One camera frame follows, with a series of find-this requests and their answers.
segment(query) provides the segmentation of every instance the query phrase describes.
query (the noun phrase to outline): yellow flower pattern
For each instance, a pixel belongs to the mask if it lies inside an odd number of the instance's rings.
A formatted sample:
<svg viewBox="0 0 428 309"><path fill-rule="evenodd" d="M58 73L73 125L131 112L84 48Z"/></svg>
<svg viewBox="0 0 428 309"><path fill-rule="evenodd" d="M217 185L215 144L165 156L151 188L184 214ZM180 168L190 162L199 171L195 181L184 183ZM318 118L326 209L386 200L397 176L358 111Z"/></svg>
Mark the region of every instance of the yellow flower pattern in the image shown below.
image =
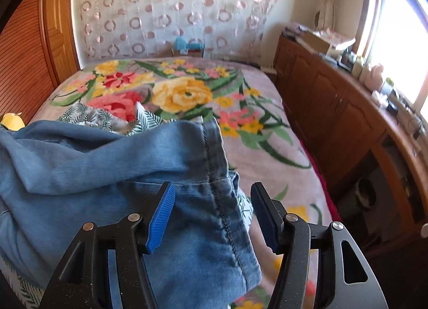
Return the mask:
<svg viewBox="0 0 428 309"><path fill-rule="evenodd" d="M221 107L231 107L235 103L233 102L232 98L229 97L218 97L216 100L214 100L217 104L219 104Z"/></svg>
<svg viewBox="0 0 428 309"><path fill-rule="evenodd" d="M83 85L85 85L85 81L77 79L77 80L74 80L74 81L71 81L70 83L68 83L66 85L66 87L64 88L64 91L67 93L72 92L72 91L78 89L79 87L82 87Z"/></svg>
<svg viewBox="0 0 428 309"><path fill-rule="evenodd" d="M303 218L306 222L310 222L308 212L306 210L306 206L304 205L287 206L286 210L287 210L287 213L294 213L297 216L300 216L301 218Z"/></svg>
<svg viewBox="0 0 428 309"><path fill-rule="evenodd" d="M263 125L255 119L251 123L244 124L243 126L241 126L240 129L245 130L246 132L252 132L254 134L257 134L260 130L263 129Z"/></svg>
<svg viewBox="0 0 428 309"><path fill-rule="evenodd" d="M253 97L258 97L258 96L260 96L260 92L259 92L257 89L255 89L255 88L247 89L247 90L244 92L244 94L245 94L245 95L251 95L251 96L253 96Z"/></svg>
<svg viewBox="0 0 428 309"><path fill-rule="evenodd" d="M221 67L221 66L215 67L214 70L217 71L218 73L226 73L227 72L226 68Z"/></svg>
<svg viewBox="0 0 428 309"><path fill-rule="evenodd" d="M198 68L196 68L196 67L193 67L193 68L190 68L190 69L186 70L186 72L188 72L188 73L198 73L199 71L200 70Z"/></svg>
<svg viewBox="0 0 428 309"><path fill-rule="evenodd" d="M186 64L186 61L184 59L176 59L174 60L175 65L184 65Z"/></svg>
<svg viewBox="0 0 428 309"><path fill-rule="evenodd" d="M220 124L221 135L230 136L232 138L238 138L238 132L230 127L228 124Z"/></svg>
<svg viewBox="0 0 428 309"><path fill-rule="evenodd" d="M263 307L262 303L254 303L252 300L246 300L236 309L263 309Z"/></svg>
<svg viewBox="0 0 428 309"><path fill-rule="evenodd" d="M153 72L141 73L140 75L134 76L132 78L131 83L123 84L122 86L117 88L112 88L112 87L106 88L103 85L103 82L105 80L106 80L105 77L97 77L97 79L95 80L95 89L92 93L92 98L101 97L103 95L116 94L116 93L124 92L126 90L134 89L139 85L152 83L156 81L156 78L153 76Z"/></svg>
<svg viewBox="0 0 428 309"><path fill-rule="evenodd" d="M116 72L119 60L110 60L95 67L95 72L104 76L112 75Z"/></svg>
<svg viewBox="0 0 428 309"><path fill-rule="evenodd" d="M174 69L165 69L165 70L163 70L163 73L165 75L172 75L175 73L175 70Z"/></svg>
<svg viewBox="0 0 428 309"><path fill-rule="evenodd" d="M185 76L156 83L151 102L166 112L178 113L211 102L212 98L211 89L203 81Z"/></svg>
<svg viewBox="0 0 428 309"><path fill-rule="evenodd" d="M282 255L279 255L275 257L275 260L273 261L273 267L279 272L281 269L281 263L282 263Z"/></svg>

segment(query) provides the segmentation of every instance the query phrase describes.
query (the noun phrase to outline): wooden door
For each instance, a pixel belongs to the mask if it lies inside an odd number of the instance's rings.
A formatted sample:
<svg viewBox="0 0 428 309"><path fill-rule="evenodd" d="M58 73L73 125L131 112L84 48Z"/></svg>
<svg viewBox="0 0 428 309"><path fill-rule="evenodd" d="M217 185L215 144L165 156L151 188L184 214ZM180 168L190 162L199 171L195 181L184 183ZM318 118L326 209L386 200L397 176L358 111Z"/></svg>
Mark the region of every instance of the wooden door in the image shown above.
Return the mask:
<svg viewBox="0 0 428 309"><path fill-rule="evenodd" d="M71 23L71 0L42 0L44 39L58 83L80 67Z"/></svg>
<svg viewBox="0 0 428 309"><path fill-rule="evenodd" d="M292 42L281 36L278 41L277 53L273 61L273 67L277 71L277 80L275 86L282 96L283 91L287 87L290 73L293 68L295 54L293 52Z"/></svg>
<svg viewBox="0 0 428 309"><path fill-rule="evenodd" d="M324 62L318 61L313 69L315 77L312 89L296 116L300 129L305 134L305 146L311 152L334 122L337 115L335 108L346 87L343 77Z"/></svg>
<svg viewBox="0 0 428 309"><path fill-rule="evenodd" d="M345 90L335 110L334 124L314 150L329 188L367 154L383 133L370 101L352 87Z"/></svg>
<svg viewBox="0 0 428 309"><path fill-rule="evenodd" d="M296 117L307 100L315 78L314 70L310 69L314 57L303 47L291 43L290 50L292 50L294 57L289 76L285 76L287 83L281 92L281 96L288 110L288 116L291 118L290 121L298 123Z"/></svg>

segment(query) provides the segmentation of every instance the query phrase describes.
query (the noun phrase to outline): blue denim fabric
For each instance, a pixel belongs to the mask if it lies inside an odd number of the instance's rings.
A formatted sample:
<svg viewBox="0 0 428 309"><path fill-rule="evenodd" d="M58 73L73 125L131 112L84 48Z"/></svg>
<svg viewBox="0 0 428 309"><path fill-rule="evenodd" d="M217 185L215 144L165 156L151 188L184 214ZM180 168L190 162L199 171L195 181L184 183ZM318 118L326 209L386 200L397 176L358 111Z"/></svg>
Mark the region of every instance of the blue denim fabric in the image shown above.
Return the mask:
<svg viewBox="0 0 428 309"><path fill-rule="evenodd" d="M144 211L164 181L176 202L144 256L160 308L224 308L260 282L220 129L177 121L134 137L53 121L0 129L0 252L46 287L79 228Z"/></svg>

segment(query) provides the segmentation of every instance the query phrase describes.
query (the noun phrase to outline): bed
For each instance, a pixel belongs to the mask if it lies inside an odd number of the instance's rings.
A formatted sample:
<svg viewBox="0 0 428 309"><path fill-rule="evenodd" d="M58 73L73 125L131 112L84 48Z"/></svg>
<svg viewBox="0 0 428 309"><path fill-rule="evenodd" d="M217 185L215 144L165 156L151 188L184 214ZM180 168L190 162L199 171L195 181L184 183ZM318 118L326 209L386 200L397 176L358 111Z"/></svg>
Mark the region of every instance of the bed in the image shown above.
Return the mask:
<svg viewBox="0 0 428 309"><path fill-rule="evenodd" d="M63 82L45 101L32 121L57 120L76 102L135 121L135 104L165 120L215 117L231 169L249 196L261 181L270 197L307 222L328 225L331 214L324 189L310 158L292 132L275 86L260 70L247 65L200 58L112 60L87 67ZM250 238L260 263L260 286L239 298L237 308L266 308L282 257L266 247L257 220ZM0 270L27 308L37 308L43 290L19 276L6 260ZM311 254L308 306L313 302L317 253Z"/></svg>

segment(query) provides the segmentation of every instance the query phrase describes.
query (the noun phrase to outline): denim seam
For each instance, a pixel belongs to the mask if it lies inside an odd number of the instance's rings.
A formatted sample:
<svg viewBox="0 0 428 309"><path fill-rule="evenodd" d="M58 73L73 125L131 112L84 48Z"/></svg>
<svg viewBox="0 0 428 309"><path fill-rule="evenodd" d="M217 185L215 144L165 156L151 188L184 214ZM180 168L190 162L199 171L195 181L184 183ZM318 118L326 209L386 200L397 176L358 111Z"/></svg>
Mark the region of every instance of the denim seam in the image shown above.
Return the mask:
<svg viewBox="0 0 428 309"><path fill-rule="evenodd" d="M213 184L214 181L212 180L213 175L212 175L211 153L210 153L210 146L208 144L207 132L206 132L205 124L202 124L202 128L203 128L203 133L204 133L205 150L207 151L207 157L208 157L209 184L210 184L211 189L213 191L214 201L216 203L217 211L220 213L221 220L222 220L224 228L226 230L226 237L227 237L230 245L232 246L233 255L235 256L236 262L238 263L238 266L239 266L239 268L242 271L243 277L245 279L245 287L247 288L247 291L248 291L248 277L247 277L247 273L245 272L243 264L242 264L242 262L241 262L241 260L239 258L238 251L236 249L236 245L234 244L234 242L232 240L232 236L230 234L230 230L229 230L229 227L227 225L225 214L224 214L224 212L223 212L223 210L222 210L222 208L220 206L220 200L218 198L218 194L217 194L217 191L215 189L215 185Z"/></svg>

